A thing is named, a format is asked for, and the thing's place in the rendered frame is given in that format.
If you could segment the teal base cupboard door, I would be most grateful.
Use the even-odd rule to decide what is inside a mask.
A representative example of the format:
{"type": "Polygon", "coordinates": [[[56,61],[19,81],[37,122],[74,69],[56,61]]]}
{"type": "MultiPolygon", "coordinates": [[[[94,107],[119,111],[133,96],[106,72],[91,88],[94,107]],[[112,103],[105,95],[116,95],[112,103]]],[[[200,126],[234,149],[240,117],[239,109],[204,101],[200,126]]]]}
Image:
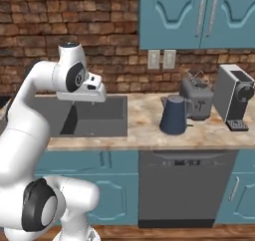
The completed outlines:
{"type": "Polygon", "coordinates": [[[88,213],[94,225],[137,225],[138,174],[137,173],[92,173],[54,175],[76,177],[96,184],[100,189],[98,206],[88,213]]]}
{"type": "Polygon", "coordinates": [[[224,196],[219,207],[217,224],[255,224],[255,173],[237,173],[230,175],[224,196]],[[232,201],[228,197],[235,184],[235,177],[240,182],[232,201]]]}

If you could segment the teal wall cupboard door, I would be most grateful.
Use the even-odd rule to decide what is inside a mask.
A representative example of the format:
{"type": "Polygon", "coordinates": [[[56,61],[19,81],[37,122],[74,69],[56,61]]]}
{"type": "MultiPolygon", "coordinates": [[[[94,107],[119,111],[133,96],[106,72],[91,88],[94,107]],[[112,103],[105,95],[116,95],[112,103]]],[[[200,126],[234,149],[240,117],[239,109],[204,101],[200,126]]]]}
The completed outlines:
{"type": "Polygon", "coordinates": [[[139,0],[139,47],[143,50],[197,49],[200,0],[139,0]]]}
{"type": "Polygon", "coordinates": [[[207,38],[212,2],[206,0],[200,48],[255,48],[255,0],[218,0],[211,35],[207,38]]]}

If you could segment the grey kitchen sink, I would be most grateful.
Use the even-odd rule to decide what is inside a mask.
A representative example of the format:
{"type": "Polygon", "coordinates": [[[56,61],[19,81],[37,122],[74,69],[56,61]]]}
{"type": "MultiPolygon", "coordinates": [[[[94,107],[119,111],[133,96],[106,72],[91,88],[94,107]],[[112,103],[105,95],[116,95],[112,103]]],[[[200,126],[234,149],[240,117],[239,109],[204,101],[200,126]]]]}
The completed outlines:
{"type": "Polygon", "coordinates": [[[36,97],[32,108],[49,123],[51,137],[114,137],[128,135],[128,98],[108,96],[104,103],[59,101],[36,97]]]}

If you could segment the teal drawer front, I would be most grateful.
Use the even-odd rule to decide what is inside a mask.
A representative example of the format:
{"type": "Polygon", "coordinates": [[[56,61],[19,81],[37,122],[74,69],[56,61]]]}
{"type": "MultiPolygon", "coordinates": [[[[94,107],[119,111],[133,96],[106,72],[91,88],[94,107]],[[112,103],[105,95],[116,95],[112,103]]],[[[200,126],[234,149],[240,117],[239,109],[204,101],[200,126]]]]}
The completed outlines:
{"type": "Polygon", "coordinates": [[[255,173],[255,149],[239,150],[233,172],[255,173]]]}
{"type": "Polygon", "coordinates": [[[37,175],[64,174],[135,174],[138,173],[137,150],[114,150],[113,167],[109,168],[106,150],[92,151],[47,151],[43,154],[37,167],[37,175]],[[100,152],[105,153],[105,167],[101,168],[100,152]]]}

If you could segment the white wall outlet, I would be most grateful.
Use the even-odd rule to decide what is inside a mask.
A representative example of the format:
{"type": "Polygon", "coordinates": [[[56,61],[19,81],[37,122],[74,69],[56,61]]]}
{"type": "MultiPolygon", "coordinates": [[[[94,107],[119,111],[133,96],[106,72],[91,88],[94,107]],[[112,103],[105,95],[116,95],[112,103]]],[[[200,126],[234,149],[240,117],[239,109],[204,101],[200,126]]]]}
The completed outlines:
{"type": "Polygon", "coordinates": [[[163,53],[163,67],[165,69],[173,69],[175,67],[175,50],[165,50],[163,53]]]}
{"type": "Polygon", "coordinates": [[[158,69],[160,62],[160,50],[149,50],[147,52],[147,67],[152,69],[158,69]]]}

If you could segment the grey dishwasher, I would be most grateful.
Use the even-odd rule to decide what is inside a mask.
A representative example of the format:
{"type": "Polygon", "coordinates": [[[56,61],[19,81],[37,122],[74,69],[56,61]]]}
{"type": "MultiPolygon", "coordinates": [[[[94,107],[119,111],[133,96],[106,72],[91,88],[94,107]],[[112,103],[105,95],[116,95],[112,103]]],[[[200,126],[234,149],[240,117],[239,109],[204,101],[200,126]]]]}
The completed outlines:
{"type": "Polygon", "coordinates": [[[210,228],[238,151],[143,150],[138,164],[140,228],[210,228]]]}

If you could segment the dark blue electric kettle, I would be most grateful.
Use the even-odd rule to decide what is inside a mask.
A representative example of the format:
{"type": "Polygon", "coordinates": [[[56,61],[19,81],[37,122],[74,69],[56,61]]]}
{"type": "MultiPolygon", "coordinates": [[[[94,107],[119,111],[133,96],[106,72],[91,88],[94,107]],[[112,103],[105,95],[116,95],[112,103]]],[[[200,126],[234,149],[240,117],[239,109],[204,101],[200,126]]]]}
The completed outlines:
{"type": "Polygon", "coordinates": [[[170,135],[185,133],[186,120],[192,116],[192,101],[179,95],[161,97],[160,100],[163,106],[160,130],[170,135]]]}

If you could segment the grey toaster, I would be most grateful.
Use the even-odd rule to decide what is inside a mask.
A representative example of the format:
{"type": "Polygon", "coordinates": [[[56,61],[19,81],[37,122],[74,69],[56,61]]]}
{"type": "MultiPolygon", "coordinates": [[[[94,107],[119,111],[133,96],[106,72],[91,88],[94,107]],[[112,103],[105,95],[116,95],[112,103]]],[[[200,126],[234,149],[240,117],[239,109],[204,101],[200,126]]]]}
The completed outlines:
{"type": "Polygon", "coordinates": [[[204,121],[210,117],[213,92],[208,83],[199,77],[201,71],[189,70],[181,80],[179,94],[190,101],[189,118],[194,121],[204,121]]]}

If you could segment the grey and black coffee machine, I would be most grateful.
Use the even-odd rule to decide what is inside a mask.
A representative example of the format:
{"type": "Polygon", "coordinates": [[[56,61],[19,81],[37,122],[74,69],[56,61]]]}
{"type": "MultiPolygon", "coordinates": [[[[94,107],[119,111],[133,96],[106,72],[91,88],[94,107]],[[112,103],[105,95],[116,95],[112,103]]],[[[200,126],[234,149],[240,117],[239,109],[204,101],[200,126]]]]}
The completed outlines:
{"type": "Polygon", "coordinates": [[[236,64],[218,67],[213,104],[231,131],[248,131],[243,118],[255,94],[255,80],[236,64]]]}

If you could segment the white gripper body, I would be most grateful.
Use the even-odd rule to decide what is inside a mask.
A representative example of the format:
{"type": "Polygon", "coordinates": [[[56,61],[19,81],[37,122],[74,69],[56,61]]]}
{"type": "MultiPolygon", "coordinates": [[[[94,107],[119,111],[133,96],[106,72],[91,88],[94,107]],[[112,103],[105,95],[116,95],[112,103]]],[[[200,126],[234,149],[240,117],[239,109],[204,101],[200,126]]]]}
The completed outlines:
{"type": "Polygon", "coordinates": [[[107,94],[104,85],[98,88],[85,85],[73,93],[57,93],[57,98],[61,101],[103,103],[107,99],[107,94]]]}

